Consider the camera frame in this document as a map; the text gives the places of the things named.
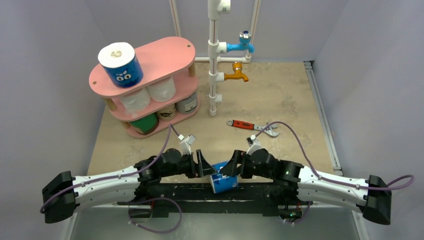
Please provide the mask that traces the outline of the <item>grey toilet paper roll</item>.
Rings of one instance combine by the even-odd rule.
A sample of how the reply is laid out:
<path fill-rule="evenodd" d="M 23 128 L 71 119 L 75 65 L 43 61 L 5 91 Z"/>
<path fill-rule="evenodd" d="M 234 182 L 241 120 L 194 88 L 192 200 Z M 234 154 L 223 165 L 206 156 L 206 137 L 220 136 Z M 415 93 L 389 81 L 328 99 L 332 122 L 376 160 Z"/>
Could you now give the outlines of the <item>grey toilet paper roll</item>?
<path fill-rule="evenodd" d="M 178 101 L 176 104 L 176 111 L 180 114 L 190 114 L 192 113 L 196 107 L 198 106 L 198 96 L 195 91 L 192 95 L 187 98 L 184 98 Z"/>

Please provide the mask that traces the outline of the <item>green brown roll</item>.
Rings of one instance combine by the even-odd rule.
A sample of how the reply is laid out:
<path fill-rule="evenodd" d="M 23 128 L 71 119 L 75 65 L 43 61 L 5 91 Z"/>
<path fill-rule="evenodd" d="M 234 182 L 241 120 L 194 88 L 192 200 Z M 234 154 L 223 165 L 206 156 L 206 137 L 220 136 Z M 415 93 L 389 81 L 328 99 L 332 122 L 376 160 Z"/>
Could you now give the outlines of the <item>green brown roll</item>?
<path fill-rule="evenodd" d="M 135 131 L 141 135 L 152 133 L 159 125 L 159 119 L 155 113 L 149 114 L 129 124 L 134 127 Z"/>

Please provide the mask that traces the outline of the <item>plain white toilet paper roll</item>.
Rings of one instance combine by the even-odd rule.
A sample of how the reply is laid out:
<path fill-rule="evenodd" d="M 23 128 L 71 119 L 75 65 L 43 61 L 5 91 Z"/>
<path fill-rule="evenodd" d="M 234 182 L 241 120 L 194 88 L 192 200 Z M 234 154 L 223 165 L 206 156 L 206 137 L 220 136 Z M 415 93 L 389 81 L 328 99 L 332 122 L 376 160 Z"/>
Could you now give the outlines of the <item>plain white toilet paper roll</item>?
<path fill-rule="evenodd" d="M 122 96 L 119 99 L 125 108 L 126 115 L 136 115 L 137 112 L 144 110 L 151 103 L 151 97 L 146 88 Z"/>

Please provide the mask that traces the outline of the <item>pink three-tier shelf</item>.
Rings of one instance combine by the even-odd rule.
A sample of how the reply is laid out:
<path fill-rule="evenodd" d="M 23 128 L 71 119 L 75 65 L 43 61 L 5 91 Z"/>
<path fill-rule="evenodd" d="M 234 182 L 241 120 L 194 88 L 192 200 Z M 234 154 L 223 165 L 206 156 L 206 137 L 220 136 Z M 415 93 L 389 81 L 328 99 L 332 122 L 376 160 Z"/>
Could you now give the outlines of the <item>pink three-tier shelf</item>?
<path fill-rule="evenodd" d="M 194 65 L 196 49 L 186 38 L 164 37 L 137 47 L 135 54 L 144 73 L 143 79 L 137 85 L 129 88 L 115 86 L 100 64 L 92 69 L 88 84 L 94 93 L 106 101 L 109 112 L 122 122 L 126 132 L 134 138 L 143 139 L 146 135 L 131 123 L 192 96 L 197 91 L 199 79 L 195 74 Z M 165 102 L 153 100 L 147 108 L 135 112 L 134 116 L 126 114 L 120 97 L 168 77 L 173 78 L 176 87 L 176 93 L 170 100 Z"/>

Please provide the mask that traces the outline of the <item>blue toilet paper roll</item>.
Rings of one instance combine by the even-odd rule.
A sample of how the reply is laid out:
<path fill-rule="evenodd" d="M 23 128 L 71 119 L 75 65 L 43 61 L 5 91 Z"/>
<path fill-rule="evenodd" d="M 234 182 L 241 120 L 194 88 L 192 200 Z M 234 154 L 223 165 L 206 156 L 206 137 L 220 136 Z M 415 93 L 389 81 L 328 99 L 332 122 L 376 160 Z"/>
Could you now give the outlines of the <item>blue toilet paper roll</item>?
<path fill-rule="evenodd" d="M 97 59 L 118 88 L 133 87 L 144 77 L 135 49 L 127 42 L 114 42 L 103 47 Z"/>

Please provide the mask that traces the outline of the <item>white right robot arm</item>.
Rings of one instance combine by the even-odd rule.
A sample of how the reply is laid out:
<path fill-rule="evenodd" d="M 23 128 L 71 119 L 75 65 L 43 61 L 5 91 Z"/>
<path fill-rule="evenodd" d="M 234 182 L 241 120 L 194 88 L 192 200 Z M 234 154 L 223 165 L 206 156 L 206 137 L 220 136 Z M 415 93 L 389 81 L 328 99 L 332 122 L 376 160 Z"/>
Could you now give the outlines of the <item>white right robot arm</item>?
<path fill-rule="evenodd" d="M 288 204 L 296 200 L 327 203 L 361 213 L 363 218 L 376 224 L 391 224 L 392 192 L 376 175 L 364 179 L 314 173 L 311 167 L 277 159 L 264 148 L 252 154 L 236 150 L 219 171 L 243 179 L 254 176 L 271 179 L 282 188 L 280 196 Z"/>

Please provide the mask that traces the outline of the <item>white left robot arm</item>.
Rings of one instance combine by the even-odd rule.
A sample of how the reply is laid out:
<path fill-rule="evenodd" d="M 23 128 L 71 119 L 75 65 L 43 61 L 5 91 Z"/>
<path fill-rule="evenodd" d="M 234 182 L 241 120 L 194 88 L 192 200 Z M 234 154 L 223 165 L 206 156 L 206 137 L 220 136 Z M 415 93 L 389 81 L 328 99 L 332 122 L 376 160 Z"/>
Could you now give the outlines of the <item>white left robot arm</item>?
<path fill-rule="evenodd" d="M 134 201 L 142 205 L 149 199 L 147 188 L 159 184 L 162 178 L 175 175 L 203 178 L 215 173 L 201 150 L 182 154 L 175 148 L 108 173 L 73 176 L 70 171 L 64 171 L 42 189 L 40 213 L 45 223 L 53 224 L 85 208 L 102 204 Z"/>

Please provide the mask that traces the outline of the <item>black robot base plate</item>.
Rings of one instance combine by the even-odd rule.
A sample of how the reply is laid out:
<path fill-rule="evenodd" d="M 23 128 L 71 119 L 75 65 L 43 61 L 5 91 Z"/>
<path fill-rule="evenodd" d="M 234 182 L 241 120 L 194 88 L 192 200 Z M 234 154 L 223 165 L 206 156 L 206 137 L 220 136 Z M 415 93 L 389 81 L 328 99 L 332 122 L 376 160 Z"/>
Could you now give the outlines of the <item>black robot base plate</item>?
<path fill-rule="evenodd" d="M 160 183 L 136 190 L 131 201 L 119 206 L 147 206 L 152 217 L 167 218 L 178 208 L 165 199 L 174 200 L 183 213 L 199 214 L 261 214 L 264 217 L 288 218 L 289 206 L 306 205 L 294 191 L 271 182 L 241 183 L 236 189 L 213 193 L 209 183 Z"/>

